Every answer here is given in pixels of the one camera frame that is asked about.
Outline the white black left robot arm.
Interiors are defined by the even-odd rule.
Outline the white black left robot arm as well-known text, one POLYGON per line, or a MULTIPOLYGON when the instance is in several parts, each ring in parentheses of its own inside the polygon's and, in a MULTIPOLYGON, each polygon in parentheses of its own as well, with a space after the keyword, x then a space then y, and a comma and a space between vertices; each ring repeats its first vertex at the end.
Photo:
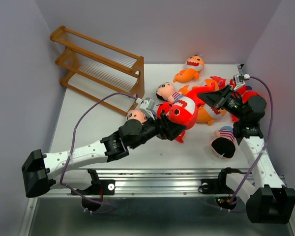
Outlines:
POLYGON ((26 197, 46 194, 60 183, 56 178, 68 171, 120 160, 129 155, 130 149, 154 137, 172 141, 185 129, 185 125, 170 121, 166 115, 144 123, 130 119, 113 134, 84 147, 57 153, 34 150, 21 167, 26 197))

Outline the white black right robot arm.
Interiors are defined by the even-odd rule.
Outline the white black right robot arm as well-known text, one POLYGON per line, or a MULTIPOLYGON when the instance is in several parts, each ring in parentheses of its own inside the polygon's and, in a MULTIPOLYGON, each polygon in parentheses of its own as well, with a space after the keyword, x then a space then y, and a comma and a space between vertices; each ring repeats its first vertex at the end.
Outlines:
POLYGON ((259 121, 265 115, 266 101, 252 95, 246 101, 233 95, 232 88, 197 95, 212 108, 223 108, 238 121, 234 136, 250 166, 247 172, 224 168, 216 179, 202 179, 204 194, 231 194, 245 204, 252 223, 287 224, 295 206, 295 190, 277 175, 267 152, 267 142, 259 121))

